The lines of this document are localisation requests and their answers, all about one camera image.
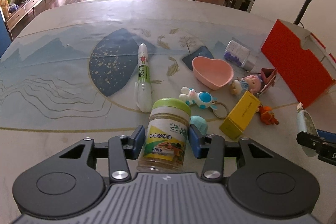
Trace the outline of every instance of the wavy line pattern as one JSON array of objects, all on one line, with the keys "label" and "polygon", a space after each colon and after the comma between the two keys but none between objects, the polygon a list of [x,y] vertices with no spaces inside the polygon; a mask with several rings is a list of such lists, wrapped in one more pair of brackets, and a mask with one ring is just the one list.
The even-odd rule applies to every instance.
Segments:
[{"label": "wavy line pattern", "polygon": [[49,119],[98,118],[108,114],[112,102],[97,96],[99,93],[97,90],[83,89],[86,86],[91,85],[72,84],[59,78],[43,79],[37,75],[29,75],[21,82],[7,87],[0,80],[0,105],[3,105],[9,96],[19,94]]}]

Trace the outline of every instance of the pink heart-shaped bowl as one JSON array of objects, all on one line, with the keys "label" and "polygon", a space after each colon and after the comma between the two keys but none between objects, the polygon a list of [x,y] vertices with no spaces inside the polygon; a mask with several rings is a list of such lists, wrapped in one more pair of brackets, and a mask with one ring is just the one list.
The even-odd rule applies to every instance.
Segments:
[{"label": "pink heart-shaped bowl", "polygon": [[193,59],[195,77],[212,90],[218,90],[231,82],[233,68],[224,60],[198,56]]}]

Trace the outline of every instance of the blue and white figurine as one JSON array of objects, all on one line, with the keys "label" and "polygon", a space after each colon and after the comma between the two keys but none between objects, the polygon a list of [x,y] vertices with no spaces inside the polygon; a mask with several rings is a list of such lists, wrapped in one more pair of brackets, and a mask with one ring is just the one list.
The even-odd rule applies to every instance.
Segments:
[{"label": "blue and white figurine", "polygon": [[206,109],[208,107],[213,110],[217,110],[214,105],[217,98],[211,96],[208,92],[197,93],[194,89],[186,88],[185,86],[181,89],[180,96],[178,97],[181,101],[184,101],[187,105],[196,104],[200,109]]}]

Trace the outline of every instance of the white marker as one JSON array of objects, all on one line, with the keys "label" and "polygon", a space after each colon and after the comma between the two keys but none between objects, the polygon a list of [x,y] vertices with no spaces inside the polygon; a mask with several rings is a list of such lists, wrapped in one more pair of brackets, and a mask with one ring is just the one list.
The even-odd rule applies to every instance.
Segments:
[{"label": "white marker", "polygon": [[151,78],[148,66],[148,53],[145,44],[140,44],[138,51],[138,81],[135,82],[135,102],[142,112],[152,110]]}]

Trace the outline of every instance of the yellow box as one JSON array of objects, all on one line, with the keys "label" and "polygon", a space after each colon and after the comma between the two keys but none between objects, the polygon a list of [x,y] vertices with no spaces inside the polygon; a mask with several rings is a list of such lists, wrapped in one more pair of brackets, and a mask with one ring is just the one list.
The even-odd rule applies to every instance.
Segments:
[{"label": "yellow box", "polygon": [[237,138],[252,120],[259,104],[260,101],[252,93],[246,91],[219,129],[230,139]]}]

